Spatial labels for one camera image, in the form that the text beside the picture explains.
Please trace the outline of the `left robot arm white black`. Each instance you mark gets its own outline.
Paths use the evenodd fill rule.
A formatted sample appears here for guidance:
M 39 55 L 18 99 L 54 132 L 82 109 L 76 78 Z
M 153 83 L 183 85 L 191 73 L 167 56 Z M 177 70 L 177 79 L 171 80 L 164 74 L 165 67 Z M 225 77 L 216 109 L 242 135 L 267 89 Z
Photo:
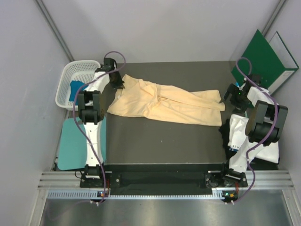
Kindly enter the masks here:
M 94 79 L 77 96 L 78 114 L 84 126 L 87 140 L 87 159 L 83 179 L 90 179 L 95 186 L 103 186 L 107 176 L 102 172 L 103 156 L 101 152 L 101 125 L 104 119 L 101 94 L 110 84 L 114 89 L 122 89 L 123 80 L 117 70 L 117 62 L 109 57 L 96 69 Z

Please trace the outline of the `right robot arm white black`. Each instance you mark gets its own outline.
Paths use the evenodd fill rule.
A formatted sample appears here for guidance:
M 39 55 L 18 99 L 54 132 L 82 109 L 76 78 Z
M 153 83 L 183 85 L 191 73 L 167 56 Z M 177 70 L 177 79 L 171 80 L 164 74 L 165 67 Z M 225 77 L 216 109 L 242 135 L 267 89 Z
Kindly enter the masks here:
M 254 158 L 279 162 L 278 141 L 288 113 L 286 106 L 271 100 L 268 90 L 261 87 L 261 77 L 256 74 L 248 75 L 241 87 L 230 84 L 221 102 L 228 98 L 235 110 L 230 117 L 227 146 L 237 152 L 227 162 L 228 170 L 219 175 L 224 186 L 235 183 L 236 173 L 246 172 Z

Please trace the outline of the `peach yellow t shirt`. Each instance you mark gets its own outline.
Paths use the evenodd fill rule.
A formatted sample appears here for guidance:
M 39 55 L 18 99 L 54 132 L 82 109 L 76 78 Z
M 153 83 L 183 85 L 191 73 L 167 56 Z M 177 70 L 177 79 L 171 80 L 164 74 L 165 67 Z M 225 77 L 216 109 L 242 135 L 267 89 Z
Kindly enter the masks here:
M 110 114 L 203 126 L 222 125 L 221 113 L 225 105 L 216 89 L 188 92 L 127 74 L 123 81 L 124 89 L 116 91 L 108 108 Z

